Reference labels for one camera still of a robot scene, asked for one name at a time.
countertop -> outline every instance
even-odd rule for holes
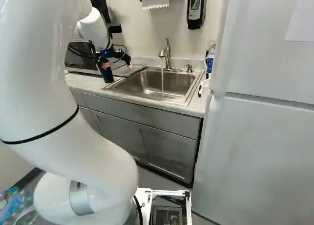
[[[206,109],[207,97],[211,98],[209,89],[204,89],[202,97],[198,97],[198,88],[195,89],[193,97],[188,106],[176,105],[172,103],[164,103],[157,100],[150,100],[146,98],[135,97],[131,95],[126,95],[105,88],[109,84],[105,84],[101,77],[89,76],[89,75],[79,75],[75,73],[68,73],[65,76],[68,86],[76,91],[83,93],[93,94],[97,96],[102,96],[105,98],[125,101],[129,103],[134,103],[142,106],[162,109],[166,111],[176,112],[184,115],[194,116],[198,118],[203,118]],[[121,77],[114,77],[114,80],[119,80]]]

stainless steel sink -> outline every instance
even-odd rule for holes
[[[191,93],[203,73],[201,71],[186,73],[180,69],[163,70],[163,93],[161,68],[146,67],[131,77],[111,84],[106,89],[141,98],[188,105],[192,98]]]

white refrigerator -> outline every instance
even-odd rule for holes
[[[314,25],[314,0],[306,1],[225,0],[192,190],[193,210],[218,224],[314,224],[314,43],[304,40],[314,30],[302,29]]]

cabinet drawer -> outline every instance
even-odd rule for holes
[[[86,102],[84,101],[82,94],[79,91],[75,91],[73,89],[70,89],[72,96],[74,97],[75,101],[79,106],[87,107]]]
[[[198,139],[200,119],[128,102],[82,93],[88,107],[192,139]]]
[[[92,111],[92,113],[99,123],[103,137],[122,147],[141,162],[145,163],[147,161],[137,123],[98,111]]]
[[[141,125],[98,111],[105,138],[119,145],[143,163],[151,164],[187,183],[194,173],[197,141],[160,129]]]
[[[79,107],[80,112],[82,113],[83,117],[86,119],[87,123],[92,127],[93,130],[98,132],[100,135],[102,134],[97,122],[95,121],[92,112],[84,107]]]
[[[148,162],[190,183],[197,141],[146,126],[140,131]]]

floor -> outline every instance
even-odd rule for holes
[[[167,180],[159,175],[156,175],[146,169],[138,167],[139,169],[139,187],[152,188],[156,190],[185,190],[186,188],[173,182]],[[27,185],[27,189],[34,189],[39,179],[43,174],[39,175],[31,183]],[[192,223],[193,225],[214,225],[213,223],[192,214]],[[43,219],[40,219],[35,225],[53,225]]]

